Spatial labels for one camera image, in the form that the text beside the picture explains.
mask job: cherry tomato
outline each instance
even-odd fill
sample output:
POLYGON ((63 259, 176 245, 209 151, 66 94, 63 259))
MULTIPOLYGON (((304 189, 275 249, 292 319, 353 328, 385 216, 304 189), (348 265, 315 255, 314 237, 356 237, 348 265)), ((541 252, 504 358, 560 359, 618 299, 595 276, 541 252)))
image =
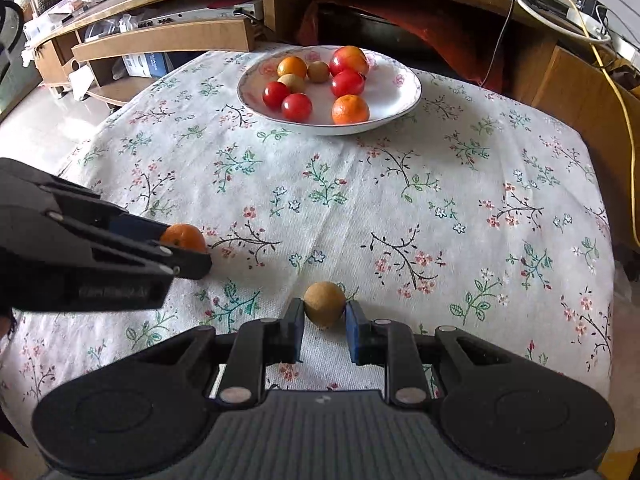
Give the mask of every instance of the cherry tomato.
POLYGON ((289 95, 289 87, 279 81, 271 81, 264 87, 262 100, 271 110, 280 110, 284 98, 289 95))
POLYGON ((364 90, 364 78, 353 70, 346 69, 331 80, 331 92, 336 97, 360 95, 364 90))
POLYGON ((282 102, 282 114, 287 121, 303 123, 311 115, 313 105, 305 94, 291 94, 282 102))

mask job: plate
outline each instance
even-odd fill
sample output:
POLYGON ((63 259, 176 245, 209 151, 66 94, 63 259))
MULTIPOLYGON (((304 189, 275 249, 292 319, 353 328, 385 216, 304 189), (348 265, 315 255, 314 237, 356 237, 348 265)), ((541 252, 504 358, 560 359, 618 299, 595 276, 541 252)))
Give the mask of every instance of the plate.
POLYGON ((311 135, 350 135, 365 132, 387 124, 411 111, 420 100, 422 87, 415 73, 399 61, 372 50, 362 49, 369 62, 367 83, 361 97, 369 105, 370 118, 364 123, 334 124, 331 108, 336 97, 331 92, 330 80, 315 84, 306 80, 305 94, 314 110, 308 121, 287 121, 279 111, 271 110, 262 102, 262 91, 267 83, 277 81, 279 63, 287 56, 298 56, 311 63, 329 63, 339 46, 300 46, 281 50, 251 65, 238 83, 238 97, 255 114, 282 124, 284 128, 311 135))

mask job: tiled floor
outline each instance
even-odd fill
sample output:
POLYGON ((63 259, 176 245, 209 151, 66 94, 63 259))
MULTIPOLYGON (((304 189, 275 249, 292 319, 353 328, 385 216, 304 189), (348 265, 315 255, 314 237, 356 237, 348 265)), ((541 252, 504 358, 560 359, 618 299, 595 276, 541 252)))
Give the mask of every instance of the tiled floor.
POLYGON ((69 93, 55 99, 48 89, 36 88, 0 123, 0 156, 57 173, 108 115, 109 107, 92 97, 77 102, 69 93))

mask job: tablecloth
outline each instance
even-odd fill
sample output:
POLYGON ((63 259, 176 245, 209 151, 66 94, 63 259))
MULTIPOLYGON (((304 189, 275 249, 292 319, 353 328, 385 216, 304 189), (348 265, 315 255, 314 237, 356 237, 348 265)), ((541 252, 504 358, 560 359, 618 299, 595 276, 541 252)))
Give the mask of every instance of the tablecloth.
MULTIPOLYGON (((30 437, 34 405, 57 384, 198 324, 226 333, 280 316, 322 280, 371 319, 417 333, 453 324, 606 396, 614 261, 580 135, 418 71, 422 97, 401 119, 359 136, 303 135, 236 95, 241 73, 279 48, 203 54, 74 150, 65 178, 131 213, 197 225, 213 267, 176 280, 156 312, 19 314, 0 353, 18 430, 30 437)), ((383 386, 380 368, 350 364, 340 323, 307 322, 301 361, 268 368, 267 387, 383 386)))

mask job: white plate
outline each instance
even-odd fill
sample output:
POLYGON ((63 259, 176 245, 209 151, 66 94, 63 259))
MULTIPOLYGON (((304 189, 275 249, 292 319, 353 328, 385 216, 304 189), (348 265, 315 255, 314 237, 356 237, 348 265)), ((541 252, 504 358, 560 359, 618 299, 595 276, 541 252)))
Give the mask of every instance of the white plate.
POLYGON ((387 124, 411 111, 420 100, 422 88, 414 72, 388 56, 363 49, 369 61, 369 73, 362 98, 369 105, 370 118, 364 123, 334 124, 331 108, 336 97, 331 92, 331 79, 314 84, 306 80, 305 94, 314 110, 306 123, 294 123, 284 119, 279 111, 271 110, 262 101, 262 91, 268 82, 276 81, 278 64, 287 56, 299 56, 307 63, 329 63, 338 46, 300 46, 280 51, 271 57, 251 65, 240 78, 238 97, 242 104, 254 113, 287 128, 312 135, 349 135, 372 130, 387 124))

